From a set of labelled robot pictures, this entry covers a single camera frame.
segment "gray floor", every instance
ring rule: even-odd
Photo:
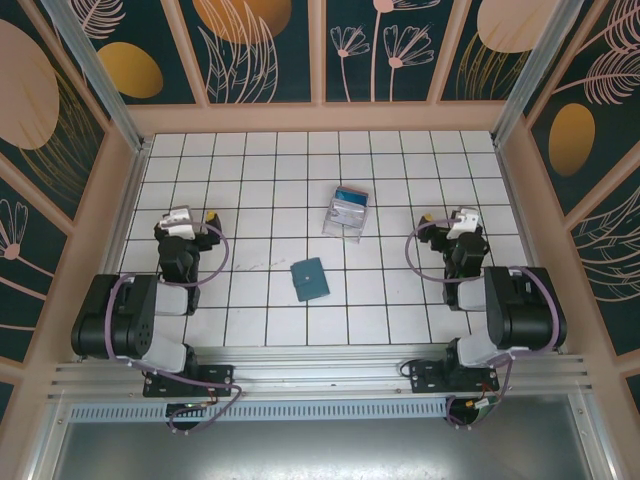
[[[220,423],[193,437],[156,424],[78,424],[56,479],[591,478],[568,403],[511,398],[477,431],[443,419]]]

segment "floor tile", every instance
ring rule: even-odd
[[[347,271],[347,303],[349,305],[384,305],[382,270]]]
[[[214,155],[244,155],[246,133],[218,133]]]
[[[273,155],[276,153],[275,132],[247,133],[247,148],[245,155]]]
[[[213,157],[209,180],[241,180],[243,161],[243,157]]]
[[[200,272],[198,280],[207,278],[210,273]],[[229,272],[218,274],[213,280],[200,285],[200,307],[226,307],[229,304]]]
[[[526,266],[528,264],[518,235],[490,235],[489,245],[496,265]]]
[[[271,241],[271,270],[289,270],[292,263],[306,258],[306,238],[274,238]]]
[[[411,270],[385,270],[384,282],[389,305],[424,304],[422,282]]]
[[[238,214],[237,238],[269,238],[271,236],[271,209],[243,208]]]
[[[369,152],[369,132],[340,132],[340,153]]]
[[[494,147],[489,132],[460,132],[467,152],[493,153]]]
[[[344,268],[344,241],[338,238],[310,238],[309,258],[319,257],[322,267],[331,270]]]
[[[373,178],[371,155],[340,155],[340,170],[343,179]]]
[[[404,256],[404,246],[407,241],[404,237],[382,237],[382,261],[384,268],[409,268]],[[409,248],[409,255],[414,265],[418,265],[418,253],[415,245]]]
[[[409,235],[414,228],[411,215],[411,207],[378,207],[380,235]]]
[[[360,243],[345,242],[344,247],[348,269],[382,268],[380,241],[377,237],[363,237]]]
[[[153,229],[162,220],[166,210],[138,210],[134,212],[133,225],[129,232],[131,240],[154,240]]]
[[[306,308],[269,308],[267,318],[267,346],[307,343]]]
[[[407,178],[438,178],[436,158],[431,153],[404,154]]]
[[[440,178],[469,178],[471,172],[464,153],[436,153]]]
[[[464,152],[460,132],[431,132],[431,140],[436,153]]]
[[[509,196],[501,178],[476,178],[473,180],[480,205],[509,205]]]
[[[238,222],[238,209],[237,208],[216,208],[214,211],[220,218],[220,224],[222,226],[222,233],[227,238],[235,238],[236,236],[236,223]]]
[[[276,180],[306,180],[306,155],[278,155]]]
[[[260,307],[267,302],[266,272],[237,272],[231,276],[230,307]]]
[[[373,154],[372,158],[376,178],[406,178],[402,154]]]
[[[231,270],[231,259],[233,258],[233,248],[235,240],[227,240],[229,242],[229,258],[227,263],[222,268],[222,271],[228,272]],[[222,242],[220,245],[215,245],[210,251],[202,252],[200,254],[200,271],[201,272],[214,272],[220,268],[220,264],[224,259],[224,245]]]
[[[207,182],[179,182],[173,191],[171,207],[188,205],[191,208],[202,209],[207,197]]]
[[[206,182],[209,180],[212,157],[182,157],[178,182]]]
[[[487,331],[487,312],[467,312],[471,334]]]
[[[309,155],[309,178],[338,180],[340,178],[340,156]]]
[[[338,153],[338,132],[309,132],[309,153]]]
[[[468,153],[469,168],[473,177],[502,178],[500,165],[495,154]]]
[[[348,313],[350,344],[389,343],[386,307],[349,307]]]
[[[300,302],[293,286],[291,272],[271,272],[269,278],[269,306],[270,307],[299,307]]]
[[[412,205],[444,205],[440,180],[409,180]]]
[[[324,217],[327,214],[327,207],[324,208],[309,208],[308,209],[308,228],[309,237],[322,237],[322,226],[324,224]]]
[[[273,180],[276,171],[275,155],[251,155],[244,157],[242,180]]]
[[[275,197],[273,205],[282,207],[306,207],[307,206],[307,182],[306,181],[276,181]]]
[[[159,333],[165,338],[176,343],[182,343],[184,338],[184,326],[186,315],[164,316],[156,315],[153,320],[153,333]]]
[[[426,131],[404,131],[400,132],[402,138],[402,151],[404,153],[431,153],[431,136]]]
[[[221,347],[227,324],[226,308],[198,308],[187,317],[184,343],[191,347]]]
[[[213,144],[216,141],[215,133],[188,133],[182,149],[182,156],[208,156],[213,155]]]
[[[400,132],[369,132],[373,153],[402,153]]]
[[[184,133],[162,133],[156,135],[151,148],[152,157],[179,157],[184,145]]]
[[[309,300],[310,307],[318,306],[340,306],[346,305],[346,289],[344,270],[330,270],[324,272],[329,286],[329,295],[326,297]]]
[[[236,240],[233,255],[234,271],[269,270],[271,240],[247,238]]]
[[[262,347],[266,328],[266,308],[230,308],[224,344],[227,347]]]
[[[510,206],[480,208],[487,235],[518,234],[518,226]]]
[[[430,277],[444,278],[444,268],[425,268],[421,272],[425,275],[429,275]],[[427,304],[444,303],[444,297],[442,296],[444,288],[443,283],[423,279],[422,285]]]
[[[273,211],[273,238],[306,236],[306,208],[276,208]]]
[[[207,208],[238,208],[240,182],[209,182]]]
[[[273,206],[274,182],[242,182],[240,208]]]
[[[347,309],[345,307],[309,308],[309,345],[345,345]]]
[[[155,273],[159,259],[156,240],[131,240],[127,242],[121,270],[133,273]]]
[[[379,206],[409,205],[406,180],[376,180],[376,201]]]
[[[424,305],[389,306],[391,343],[429,343],[429,323]]]
[[[440,180],[444,203],[454,207],[461,205],[475,205],[476,191],[470,178],[443,178]]]
[[[279,132],[278,152],[282,154],[307,154],[307,132]]]
[[[142,210],[168,210],[173,197],[174,183],[143,183],[136,208]]]
[[[340,182],[337,180],[310,180],[308,184],[309,206],[327,208],[331,197],[339,186]]]
[[[466,312],[454,312],[448,305],[427,305],[431,341],[449,343],[454,338],[469,335]]]
[[[175,182],[180,157],[151,157],[144,176],[145,182]]]

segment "flower illustration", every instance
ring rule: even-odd
[[[396,69],[422,65],[433,61],[434,51],[428,50],[431,39],[427,32],[430,26],[422,29],[407,27],[398,37],[398,26],[384,29],[384,48],[389,57],[391,80],[389,82],[389,101],[393,101],[393,78]]]
[[[369,51],[369,44],[365,43],[366,37],[362,32],[362,27],[347,27],[342,32],[340,27],[334,27],[330,30],[333,46],[336,47],[338,56],[340,57],[340,66],[342,68],[342,83],[344,84],[344,93],[347,96],[347,102],[351,101],[349,96],[349,88],[347,86],[347,76],[344,71],[344,59],[355,55],[362,55]]]
[[[20,202],[16,202],[15,208],[12,210],[11,205],[9,204],[9,201],[7,199],[3,198],[2,200],[0,200],[0,259],[9,261],[18,260],[19,262],[24,263],[37,272],[53,278],[53,273],[48,272],[45,269],[38,267],[37,265],[34,265],[30,261],[25,260],[20,256],[20,245],[22,243],[22,239],[24,238],[28,219],[29,209],[26,205],[23,205]],[[40,300],[45,300],[47,298],[46,295],[19,285],[1,276],[0,283]],[[13,327],[8,325],[0,325],[0,328],[11,328],[14,330],[21,329],[21,327]]]
[[[0,200],[0,257],[15,260],[20,256],[20,243],[27,228],[29,209],[16,202],[13,212],[6,199]]]
[[[422,10],[435,7],[440,0],[373,0],[373,7],[377,10],[376,23],[373,28],[373,53],[371,54],[371,101],[376,101],[376,53],[378,50],[378,31],[380,30],[380,17],[383,13],[391,13],[398,10]]]

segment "dark green wallpaper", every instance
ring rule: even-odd
[[[33,24],[0,6],[0,153],[74,218],[104,131]]]
[[[7,411],[11,394],[13,393],[13,385],[10,383],[0,382],[0,424],[4,418],[4,412]]]
[[[393,3],[328,0],[327,101],[426,100],[452,3]]]
[[[531,128],[565,214],[640,140],[638,15],[607,5]]]
[[[640,348],[640,168],[571,232],[618,355]]]
[[[311,101],[307,0],[246,5],[180,0],[209,101]]]
[[[22,362],[67,237],[0,179],[0,356]]]
[[[159,0],[70,5],[126,104],[195,102]]]

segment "robotic arm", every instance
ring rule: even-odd
[[[156,316],[193,315],[198,308],[198,266],[201,252],[219,245],[213,231],[196,230],[189,207],[177,207],[155,226],[160,282],[156,275],[135,275],[118,290],[111,318],[111,343],[117,358],[143,367],[148,397],[207,396],[207,389],[173,381],[154,372],[177,374],[197,382],[230,384],[233,367],[198,365],[193,349],[163,336]],[[221,232],[220,219],[211,211],[206,224]],[[71,345],[81,356],[107,359],[105,321],[107,304],[119,275],[96,275],[71,332]],[[229,389],[216,389],[218,396]]]

